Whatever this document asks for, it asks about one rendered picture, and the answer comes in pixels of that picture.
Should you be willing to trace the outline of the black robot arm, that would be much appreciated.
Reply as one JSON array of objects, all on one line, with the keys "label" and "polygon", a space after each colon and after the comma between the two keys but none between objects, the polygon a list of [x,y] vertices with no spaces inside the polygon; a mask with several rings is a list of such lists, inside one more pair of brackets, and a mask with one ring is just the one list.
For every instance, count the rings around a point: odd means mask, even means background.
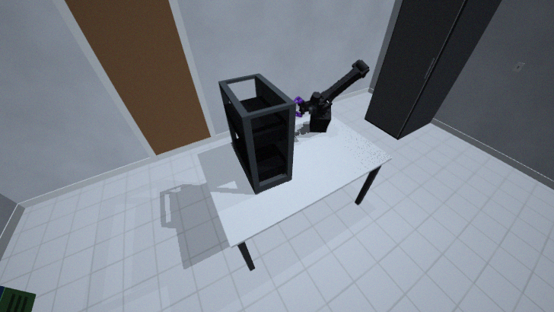
[{"label": "black robot arm", "polygon": [[[348,74],[338,80],[326,91],[323,91],[321,94],[320,92],[313,92],[310,100],[306,101],[305,112],[309,112],[309,114],[312,115],[319,113],[323,118],[324,116],[326,117],[330,113],[328,109],[333,105],[331,102],[358,79],[364,78],[370,71],[365,62],[360,59],[352,64],[352,67],[354,68]],[[327,101],[329,101],[329,103],[327,103]]]}]

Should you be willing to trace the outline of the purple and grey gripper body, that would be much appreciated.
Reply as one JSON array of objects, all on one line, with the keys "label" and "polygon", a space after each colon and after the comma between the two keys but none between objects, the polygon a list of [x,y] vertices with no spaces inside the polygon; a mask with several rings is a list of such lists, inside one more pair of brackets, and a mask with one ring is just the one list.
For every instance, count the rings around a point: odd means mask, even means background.
[{"label": "purple and grey gripper body", "polygon": [[[303,99],[302,99],[303,100]],[[301,115],[304,115],[305,114],[305,105],[306,105],[306,102],[303,100],[303,103],[298,103],[298,106],[299,106],[299,112],[301,112],[300,114]]]}]

